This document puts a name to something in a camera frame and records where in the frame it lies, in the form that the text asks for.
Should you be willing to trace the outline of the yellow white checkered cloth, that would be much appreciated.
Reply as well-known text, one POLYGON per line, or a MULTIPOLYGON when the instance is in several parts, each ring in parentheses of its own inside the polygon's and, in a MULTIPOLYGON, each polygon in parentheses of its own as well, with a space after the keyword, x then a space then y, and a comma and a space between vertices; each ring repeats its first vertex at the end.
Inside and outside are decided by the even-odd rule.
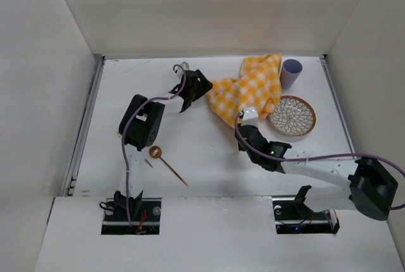
POLYGON ((281 53, 244 58, 239 78, 212 81, 213 88, 206 93, 212 112, 231 127, 237 113, 249 106, 256 109, 259 118, 266 118, 282 96, 281 64, 281 53))

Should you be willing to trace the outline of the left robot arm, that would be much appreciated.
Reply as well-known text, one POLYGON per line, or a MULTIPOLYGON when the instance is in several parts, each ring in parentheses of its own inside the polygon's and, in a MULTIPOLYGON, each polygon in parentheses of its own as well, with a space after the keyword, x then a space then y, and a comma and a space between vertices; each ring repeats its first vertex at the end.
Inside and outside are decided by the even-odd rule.
POLYGON ((200 70, 186 70, 181 64, 175 65, 173 71, 179 83, 164 96, 134 95, 118 127, 125 170, 113 198, 130 221, 142 207, 145 158, 157 139, 163 117, 185 112, 213 88, 200 70))

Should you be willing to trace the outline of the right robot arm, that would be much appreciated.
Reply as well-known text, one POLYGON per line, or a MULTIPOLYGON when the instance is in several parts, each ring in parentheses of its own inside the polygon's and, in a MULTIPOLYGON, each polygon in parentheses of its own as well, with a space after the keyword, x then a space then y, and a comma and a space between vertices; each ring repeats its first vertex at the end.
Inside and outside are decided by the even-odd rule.
POLYGON ((254 125, 236 125, 239 149, 252 163, 266 171, 302 175, 327 182, 325 188, 302 186, 294 203, 314 213, 324 210, 357 210, 375 220, 385 221, 398 182, 385 168, 387 160, 371 154, 330 154, 315 156, 298 152, 290 144, 267 141, 254 125))

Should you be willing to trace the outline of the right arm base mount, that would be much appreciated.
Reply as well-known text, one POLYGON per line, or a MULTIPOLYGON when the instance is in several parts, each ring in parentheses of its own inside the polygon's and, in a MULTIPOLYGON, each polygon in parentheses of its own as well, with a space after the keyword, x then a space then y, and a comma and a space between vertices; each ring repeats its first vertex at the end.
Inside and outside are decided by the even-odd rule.
POLYGON ((297 205, 292 197, 272 199, 276 232, 295 234, 332 234, 340 229, 335 211, 313 212, 306 206, 297 205))

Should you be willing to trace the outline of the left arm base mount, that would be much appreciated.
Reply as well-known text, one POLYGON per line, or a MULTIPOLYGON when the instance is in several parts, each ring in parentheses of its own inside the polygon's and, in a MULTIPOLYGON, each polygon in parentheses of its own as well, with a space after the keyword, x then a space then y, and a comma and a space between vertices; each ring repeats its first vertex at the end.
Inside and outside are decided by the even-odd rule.
POLYGON ((160 198, 143 199, 139 213, 135 217, 131 217, 132 225, 129 225, 125 209, 117 207, 112 199, 100 202, 99 207, 104 211, 101 234, 158 235, 161 205, 160 198))

